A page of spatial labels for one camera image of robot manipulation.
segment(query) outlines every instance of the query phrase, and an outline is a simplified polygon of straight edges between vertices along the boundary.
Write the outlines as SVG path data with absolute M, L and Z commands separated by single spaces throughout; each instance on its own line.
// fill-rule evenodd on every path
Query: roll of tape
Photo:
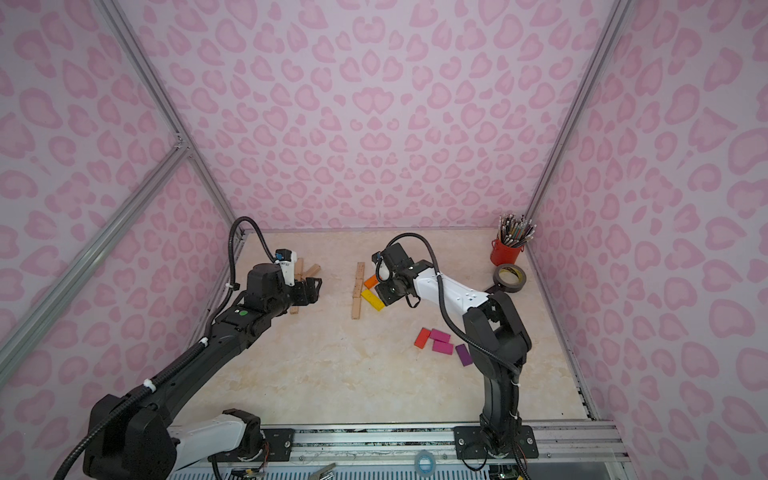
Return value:
M 527 280 L 522 268 L 513 263 L 503 263 L 493 272 L 493 283 L 499 285 L 507 293 L 522 290 Z
M 429 462 L 428 465 L 422 464 L 425 460 Z M 414 466 L 416 467 L 416 474 L 419 477 L 427 478 L 433 476 L 435 474 L 435 465 L 435 456 L 433 454 L 426 450 L 422 450 L 416 454 Z

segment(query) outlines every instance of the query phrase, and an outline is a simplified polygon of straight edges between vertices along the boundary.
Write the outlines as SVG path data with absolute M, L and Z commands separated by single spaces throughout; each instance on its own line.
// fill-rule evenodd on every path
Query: black tape roll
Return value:
M 522 290 L 526 280 L 523 269 L 513 263 L 503 263 L 493 272 L 493 283 L 507 293 Z

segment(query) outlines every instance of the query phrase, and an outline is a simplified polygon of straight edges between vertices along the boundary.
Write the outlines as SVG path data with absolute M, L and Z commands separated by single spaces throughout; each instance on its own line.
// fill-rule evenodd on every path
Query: orange block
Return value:
M 368 280 L 363 282 L 362 284 L 366 286 L 367 289 L 372 289 L 379 281 L 376 279 L 376 275 L 371 276 Z
M 419 336 L 416 337 L 416 341 L 413 344 L 418 346 L 420 349 L 424 349 L 424 346 L 427 344 L 427 340 L 429 340 L 429 334 L 430 334 L 429 330 L 422 329 L 422 331 L 419 333 Z

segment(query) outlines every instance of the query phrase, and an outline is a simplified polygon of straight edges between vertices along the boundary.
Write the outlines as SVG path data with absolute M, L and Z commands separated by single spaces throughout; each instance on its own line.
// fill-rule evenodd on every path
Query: red pencil cup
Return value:
M 491 261 L 494 265 L 499 266 L 503 263 L 515 263 L 518 261 L 518 255 L 525 249 L 525 245 L 518 248 L 507 247 L 502 242 L 494 239 L 491 242 L 493 250 L 491 250 Z

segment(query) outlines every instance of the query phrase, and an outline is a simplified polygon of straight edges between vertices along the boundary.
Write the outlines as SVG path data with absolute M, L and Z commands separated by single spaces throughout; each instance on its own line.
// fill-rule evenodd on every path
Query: wooden stick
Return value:
M 302 279 L 308 278 L 310 276 L 315 276 L 320 271 L 320 265 L 315 263 L 310 267 L 309 270 L 301 274 Z
M 294 281 L 300 282 L 301 280 L 303 280 L 303 274 L 301 273 L 302 270 L 304 270 L 304 259 L 303 258 L 299 258 L 296 261 L 296 263 L 293 264 L 293 280 Z M 292 307 L 290 307 L 288 312 L 291 315 L 296 315 L 299 312 L 299 307 L 298 306 L 292 306 Z
M 355 289 L 352 291 L 352 319 L 360 319 L 360 293 L 362 292 L 362 282 L 366 274 L 366 263 L 358 262 L 357 271 L 355 272 Z

